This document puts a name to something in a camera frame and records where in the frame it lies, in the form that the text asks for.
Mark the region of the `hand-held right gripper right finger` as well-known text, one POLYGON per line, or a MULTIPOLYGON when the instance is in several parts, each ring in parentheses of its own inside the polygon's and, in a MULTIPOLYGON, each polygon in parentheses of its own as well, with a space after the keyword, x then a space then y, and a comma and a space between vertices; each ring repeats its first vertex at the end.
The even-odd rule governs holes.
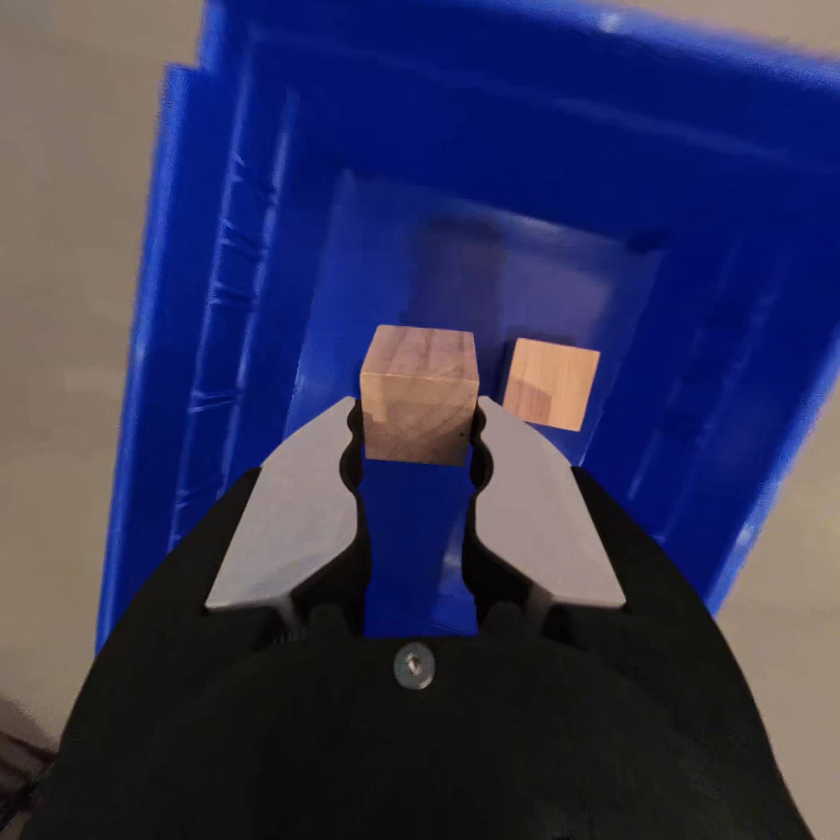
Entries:
POLYGON ((478 627, 503 603, 537 631, 557 607, 620 613, 626 595, 569 460, 485 395, 470 444, 461 575, 478 627))

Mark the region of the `wooden cube with blue stripe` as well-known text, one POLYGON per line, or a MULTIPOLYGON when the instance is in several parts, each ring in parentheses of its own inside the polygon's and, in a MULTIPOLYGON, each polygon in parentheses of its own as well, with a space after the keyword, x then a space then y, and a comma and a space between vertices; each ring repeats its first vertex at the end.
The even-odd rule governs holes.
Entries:
POLYGON ((502 407, 523 422, 581 431, 601 359, 598 351, 519 338, 502 407))
POLYGON ((366 458, 463 466, 479 386, 471 332, 378 326, 360 370, 366 458))

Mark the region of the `blue plastic bin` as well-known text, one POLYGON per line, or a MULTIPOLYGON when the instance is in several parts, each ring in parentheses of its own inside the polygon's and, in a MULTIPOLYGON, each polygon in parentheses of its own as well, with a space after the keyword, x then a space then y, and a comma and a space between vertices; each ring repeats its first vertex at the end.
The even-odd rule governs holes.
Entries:
POLYGON ((97 649, 377 326, 601 355, 542 430, 724 603, 838 370, 838 64, 579 2, 206 2, 164 74, 97 649))

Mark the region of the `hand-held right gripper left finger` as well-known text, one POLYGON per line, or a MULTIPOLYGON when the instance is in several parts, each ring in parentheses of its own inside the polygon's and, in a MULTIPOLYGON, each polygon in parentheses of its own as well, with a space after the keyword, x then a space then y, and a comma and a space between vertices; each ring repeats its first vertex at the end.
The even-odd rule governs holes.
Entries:
POLYGON ((368 523, 360 485, 361 403, 346 396, 300 427, 259 469, 205 608, 269 608, 296 632, 334 606, 362 635, 368 523))

